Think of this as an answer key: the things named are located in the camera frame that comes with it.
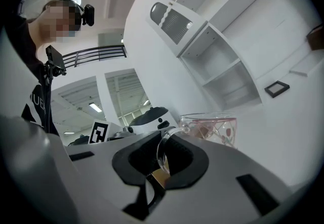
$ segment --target gray surface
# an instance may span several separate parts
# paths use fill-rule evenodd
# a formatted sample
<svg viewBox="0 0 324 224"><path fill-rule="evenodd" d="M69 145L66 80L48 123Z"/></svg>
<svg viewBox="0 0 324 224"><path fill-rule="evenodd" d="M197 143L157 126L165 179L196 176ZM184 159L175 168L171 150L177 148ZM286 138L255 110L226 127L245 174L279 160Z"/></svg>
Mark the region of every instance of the gray surface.
<svg viewBox="0 0 324 224"><path fill-rule="evenodd" d="M117 150L148 134L67 147L69 154L95 154L72 163L57 136L46 135L21 119L0 117L0 123L6 167L46 217L57 223L140 222L121 211L134 202L138 188L122 182L112 169L111 159ZM279 202L291 194L283 182L241 152L201 139L182 138L205 150L208 170L191 188L167 191L145 222L236 224L257 220L259 213L235 179L244 174L252 174Z"/></svg>
<svg viewBox="0 0 324 224"><path fill-rule="evenodd" d="M291 193L276 176L224 145L186 137L209 157L205 175L190 189L167 191L147 218L151 223L247 223L260 217L236 177L252 174L279 202Z"/></svg>
<svg viewBox="0 0 324 224"><path fill-rule="evenodd" d="M120 149L142 139L144 136L131 136L104 143L68 146L66 152L73 155L91 151L95 156L74 161L79 174L87 186L92 186L101 196L119 209L136 201L139 187L124 184L112 168L112 158Z"/></svg>
<svg viewBox="0 0 324 224"><path fill-rule="evenodd" d="M95 153L91 158L75 161L74 165L88 185L93 186L93 180L98 180L96 189L122 209L134 201L138 189L123 183L112 169L111 160L117 150L143 137L71 146L67 151L68 154L89 150ZM291 194L276 176L238 150L188 136L182 138L206 151L209 168L191 188L167 191L146 222L241 224L254 221L260 215L235 179L244 174L252 174L279 202Z"/></svg>

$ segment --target white column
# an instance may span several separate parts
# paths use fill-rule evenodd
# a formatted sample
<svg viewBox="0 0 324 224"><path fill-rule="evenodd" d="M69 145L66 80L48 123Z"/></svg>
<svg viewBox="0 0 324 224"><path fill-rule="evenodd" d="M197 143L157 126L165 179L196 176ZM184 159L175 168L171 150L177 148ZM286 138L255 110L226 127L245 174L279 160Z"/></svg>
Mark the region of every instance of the white column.
<svg viewBox="0 0 324 224"><path fill-rule="evenodd" d="M106 116L106 120L113 122L117 125L120 125L115 108L111 100L105 74L102 73L96 75L96 80L97 80L100 102L101 102L103 112Z"/></svg>

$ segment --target person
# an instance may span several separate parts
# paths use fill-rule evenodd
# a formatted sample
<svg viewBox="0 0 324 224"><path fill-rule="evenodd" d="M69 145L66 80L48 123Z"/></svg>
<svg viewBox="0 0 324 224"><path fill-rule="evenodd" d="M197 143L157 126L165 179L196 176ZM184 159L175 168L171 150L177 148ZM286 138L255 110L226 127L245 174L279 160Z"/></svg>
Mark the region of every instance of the person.
<svg viewBox="0 0 324 224"><path fill-rule="evenodd" d="M59 135L52 120L51 110L46 111L47 94L50 92L45 65L37 58L43 45L60 38L74 36L80 30L81 13L71 0L47 2L37 18L26 20L15 12L5 20L8 38L19 57L38 79L38 84L30 95L22 118L41 126L45 132ZM49 116L49 127L46 117Z"/></svg>

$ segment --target glass cup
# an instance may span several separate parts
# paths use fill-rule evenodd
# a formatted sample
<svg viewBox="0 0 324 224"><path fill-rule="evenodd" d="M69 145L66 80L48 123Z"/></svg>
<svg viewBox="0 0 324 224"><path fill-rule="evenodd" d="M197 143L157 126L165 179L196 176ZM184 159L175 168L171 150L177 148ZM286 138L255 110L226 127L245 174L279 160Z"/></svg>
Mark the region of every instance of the glass cup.
<svg viewBox="0 0 324 224"><path fill-rule="evenodd" d="M168 139L177 132L235 148L236 128L236 117L229 112L181 115L179 128L170 129L162 137L156 151L157 162L163 171L170 173L164 146Z"/></svg>

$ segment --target white wall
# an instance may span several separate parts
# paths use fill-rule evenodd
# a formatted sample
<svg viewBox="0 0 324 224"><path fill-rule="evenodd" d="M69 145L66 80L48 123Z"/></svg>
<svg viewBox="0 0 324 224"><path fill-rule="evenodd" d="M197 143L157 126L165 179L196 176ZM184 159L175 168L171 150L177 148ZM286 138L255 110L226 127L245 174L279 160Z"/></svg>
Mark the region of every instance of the white wall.
<svg viewBox="0 0 324 224"><path fill-rule="evenodd" d="M136 73L154 107L181 114L210 112L207 98L169 47L145 21L153 0L135 0L126 20L124 44Z"/></svg>
<svg viewBox="0 0 324 224"><path fill-rule="evenodd" d="M324 66L309 77L281 79L290 89L240 115L236 145L290 186L310 180L322 163Z"/></svg>
<svg viewBox="0 0 324 224"><path fill-rule="evenodd" d="M71 142L74 142L76 139L80 138L80 135L83 134L84 136L90 136L91 128L85 129L79 132L76 132L75 134L65 135L63 134L61 136L61 141L63 145L68 146Z"/></svg>
<svg viewBox="0 0 324 224"><path fill-rule="evenodd" d="M106 120L119 125L118 116L111 99L105 74L97 74L96 81L102 110Z"/></svg>

